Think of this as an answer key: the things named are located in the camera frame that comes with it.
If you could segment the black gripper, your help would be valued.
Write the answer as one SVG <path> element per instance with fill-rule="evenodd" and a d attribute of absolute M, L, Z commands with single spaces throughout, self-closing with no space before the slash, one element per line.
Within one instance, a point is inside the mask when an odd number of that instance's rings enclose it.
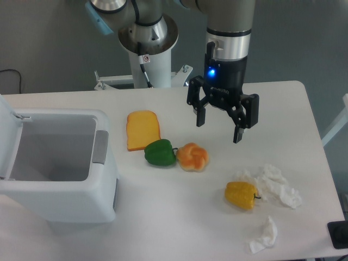
<path fill-rule="evenodd" d="M 258 123 L 259 95 L 245 95 L 242 86 L 245 78 L 247 57 L 237 60 L 221 60 L 214 57 L 216 44 L 206 45 L 204 58 L 204 76 L 196 76 L 189 80 L 187 104 L 196 113 L 196 126 L 205 124 L 208 102 L 222 110 L 226 110 L 232 118 L 235 129 L 233 142 L 242 140 L 245 129 L 250 129 Z M 200 89 L 206 93 L 200 99 Z"/>

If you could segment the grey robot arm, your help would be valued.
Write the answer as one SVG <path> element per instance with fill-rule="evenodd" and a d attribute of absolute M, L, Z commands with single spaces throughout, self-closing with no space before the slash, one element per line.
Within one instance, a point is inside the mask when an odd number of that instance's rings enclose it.
<path fill-rule="evenodd" d="M 189 80 L 187 103 L 196 124 L 205 122 L 206 105 L 232 118 L 234 143 L 258 122 L 259 96 L 243 93 L 255 1 L 179 1 L 207 17 L 204 73 Z M 178 40 L 175 21 L 163 12 L 162 1 L 87 1 L 99 30 L 117 33 L 128 52 L 135 88 L 171 86 L 171 50 Z"/>

